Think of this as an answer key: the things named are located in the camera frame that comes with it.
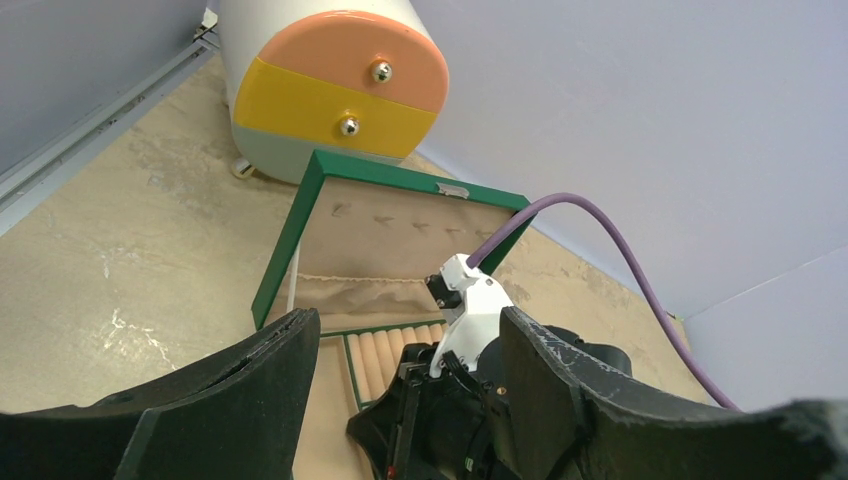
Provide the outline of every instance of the beige table surface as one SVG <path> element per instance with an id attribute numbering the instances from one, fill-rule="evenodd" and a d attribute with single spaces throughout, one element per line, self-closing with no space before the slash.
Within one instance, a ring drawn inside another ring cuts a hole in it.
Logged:
<path id="1" fill-rule="evenodd" d="M 87 405 L 253 332 L 296 188 L 230 174 L 223 89 L 216 57 L 0 237 L 0 410 Z M 496 277 L 538 321 L 623 348 L 637 379 L 706 399 L 645 302 L 547 237 Z"/>

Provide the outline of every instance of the cable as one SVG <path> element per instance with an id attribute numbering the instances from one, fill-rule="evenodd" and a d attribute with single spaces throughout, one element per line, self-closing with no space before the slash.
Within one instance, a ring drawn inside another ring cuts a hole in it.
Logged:
<path id="1" fill-rule="evenodd" d="M 739 410 L 733 401 L 731 401 L 730 398 L 728 398 L 727 395 L 725 395 L 718 386 L 713 383 L 707 373 L 698 365 L 694 357 L 692 357 L 689 350 L 686 349 L 686 345 L 683 344 L 683 339 L 680 338 L 674 330 L 674 326 L 671 324 L 668 314 L 665 309 L 662 308 L 662 305 L 660 305 L 657 295 L 648 283 L 647 277 L 645 277 L 645 272 L 642 270 L 642 267 L 639 266 L 639 262 L 636 261 L 633 251 L 630 250 L 630 246 L 628 246 L 627 242 L 624 241 L 624 237 L 621 235 L 621 232 L 618 231 L 618 228 L 616 228 L 615 224 L 612 223 L 612 220 L 610 220 L 600 208 L 588 199 L 573 193 L 554 193 L 536 200 L 520 212 L 516 213 L 509 219 L 509 221 L 492 234 L 491 237 L 483 242 L 483 245 L 480 245 L 480 248 L 468 257 L 468 261 L 466 262 L 468 266 L 470 268 L 478 267 L 480 263 L 490 253 L 492 253 L 492 250 L 500 245 L 501 242 L 509 237 L 518 227 L 532 219 L 540 211 L 557 203 L 571 203 L 573 205 L 577 205 L 583 210 L 589 212 L 598 222 L 600 222 L 601 226 L 603 226 L 604 230 L 606 230 L 612 237 L 613 242 L 615 242 L 615 245 L 624 256 L 624 260 L 630 267 L 630 271 L 633 272 L 633 276 L 636 277 L 636 283 L 638 283 L 639 288 L 642 289 L 642 293 L 645 295 L 648 305 L 650 305 L 651 310 L 654 312 L 654 316 L 656 316 L 657 320 L 660 322 L 660 326 L 662 327 L 663 332 L 665 332 L 666 337 L 668 337 L 668 340 L 671 342 L 671 346 L 674 347 L 674 350 L 677 351 L 678 355 L 680 355 L 680 359 L 683 360 L 683 363 L 686 364 L 689 371 L 692 372 L 692 375 L 694 375 L 698 382 L 704 387 L 704 390 L 706 390 L 719 405 L 732 410 Z"/>

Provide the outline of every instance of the white plastic bracket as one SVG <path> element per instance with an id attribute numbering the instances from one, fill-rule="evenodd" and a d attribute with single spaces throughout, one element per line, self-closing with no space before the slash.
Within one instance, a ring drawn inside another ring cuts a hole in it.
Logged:
<path id="1" fill-rule="evenodd" d="M 430 364 L 433 378 L 442 375 L 442 356 L 449 351 L 469 372 L 476 371 L 483 349 L 500 335 L 501 310 L 513 305 L 501 284 L 480 269 L 469 268 L 467 260 L 468 255 L 457 254 L 439 269 L 448 288 L 460 292 L 462 303 L 453 309 L 442 309 L 450 327 Z"/>

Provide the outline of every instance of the green box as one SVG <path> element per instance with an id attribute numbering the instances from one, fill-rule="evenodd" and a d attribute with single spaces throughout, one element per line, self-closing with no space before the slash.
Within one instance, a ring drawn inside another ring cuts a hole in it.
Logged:
<path id="1" fill-rule="evenodd" d="M 424 278 L 450 256 L 472 253 L 528 204 L 521 195 L 316 150 L 253 300 L 256 328 L 285 313 L 298 245 L 294 306 L 317 308 L 324 331 L 438 318 Z M 480 268 L 492 273 L 528 224 Z"/>

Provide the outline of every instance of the green frame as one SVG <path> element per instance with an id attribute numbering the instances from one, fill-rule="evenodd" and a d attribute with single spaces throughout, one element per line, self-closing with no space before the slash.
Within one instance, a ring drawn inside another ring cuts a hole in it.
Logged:
<path id="1" fill-rule="evenodd" d="M 485 205 L 503 207 L 518 212 L 530 202 L 523 195 L 508 193 L 492 188 L 481 187 L 470 183 L 460 182 L 444 177 L 437 177 L 426 173 L 407 170 L 392 165 L 349 157 L 338 153 L 315 150 L 306 168 L 303 181 L 292 202 L 289 216 L 285 226 L 271 254 L 268 268 L 262 277 L 262 283 L 253 299 L 251 311 L 256 329 L 265 325 L 268 313 L 274 299 L 283 283 L 286 271 L 289 268 L 292 256 L 300 241 L 309 216 L 321 193 L 321 188 L 327 178 L 335 177 L 357 182 L 370 183 L 386 187 L 410 190 L 413 192 L 427 193 L 430 195 L 443 195 L 439 191 L 438 184 L 452 185 L 464 188 L 468 192 L 468 198 L 456 197 L 457 201 L 477 202 Z M 515 245 L 524 230 L 530 225 L 531 218 L 509 237 L 507 237 L 492 253 L 486 257 L 480 265 L 480 269 L 491 274 L 503 261 L 510 249 Z"/>

